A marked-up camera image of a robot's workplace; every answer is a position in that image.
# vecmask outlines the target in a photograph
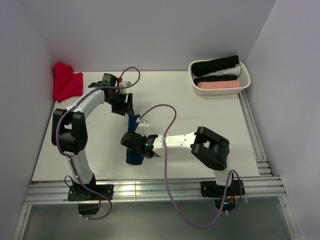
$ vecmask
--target laundry basket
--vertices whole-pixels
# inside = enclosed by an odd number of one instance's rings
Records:
[[[191,66],[194,63],[199,63],[199,62],[205,62],[209,60],[198,60],[198,61],[193,61],[189,65],[189,77],[190,81],[193,87],[193,90],[195,94],[199,96],[216,96],[216,95],[232,95],[232,94],[238,94],[240,93],[243,89],[247,88],[250,86],[251,79],[250,75],[248,73],[248,70],[246,66],[242,63],[239,62],[239,65],[241,67],[240,75],[238,76],[238,80],[241,83],[241,87],[234,87],[234,88],[220,88],[220,89],[202,89],[200,87],[197,87],[194,83],[194,75],[191,72]]]

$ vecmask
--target folded towel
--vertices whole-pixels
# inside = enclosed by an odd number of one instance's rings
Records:
[[[232,89],[240,88],[241,82],[239,80],[233,81],[214,81],[214,82],[199,82],[198,88],[201,89]]]
[[[82,96],[84,80],[82,72],[74,74],[71,66],[62,62],[54,65],[53,96],[61,103],[75,96]]]
[[[239,64],[238,55],[218,58],[210,61],[195,62],[191,66],[191,71],[194,76],[202,77],[216,71],[234,68],[236,64]]]
[[[202,83],[202,82],[220,82],[220,81],[232,81],[232,80],[237,80],[237,76],[236,75],[206,76],[206,77],[195,78],[193,82],[197,86],[198,83]]]
[[[236,76],[239,76],[240,72],[241,72],[241,67],[240,67],[239,64],[237,64],[237,65],[235,65],[235,67],[227,68],[227,69],[220,70],[220,71],[210,72],[210,73],[202,76],[202,78],[210,77],[210,76],[223,76],[223,75],[236,75]]]

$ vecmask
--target gray floor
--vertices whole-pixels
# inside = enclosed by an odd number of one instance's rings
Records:
[[[222,215],[209,229],[196,229],[166,202],[114,203],[102,220],[79,218],[77,205],[34,205],[24,240],[288,240],[277,197],[249,198],[229,216]],[[217,214],[211,199],[180,201],[186,215],[198,224]]]

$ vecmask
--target white towel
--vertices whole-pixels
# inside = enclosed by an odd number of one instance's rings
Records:
[[[220,70],[220,71],[214,71],[214,72],[210,72],[204,76],[202,76],[201,78],[203,77],[209,77],[209,76],[223,76],[223,75],[236,75],[236,76],[239,76],[240,75],[240,71],[241,71],[241,67],[239,64],[235,65],[235,67],[232,67],[232,68],[227,68],[227,69],[223,69],[223,70]]]

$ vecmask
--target black towel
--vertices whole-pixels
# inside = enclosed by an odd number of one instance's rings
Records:
[[[209,73],[213,73],[223,69],[234,68],[236,64],[239,64],[238,55],[218,58],[210,61],[196,62],[192,64],[191,71],[194,76],[202,77]]]
[[[198,86],[198,83],[203,83],[203,82],[219,82],[219,81],[232,81],[232,80],[237,80],[237,76],[236,75],[205,76],[205,77],[195,78],[193,82],[196,86]]]

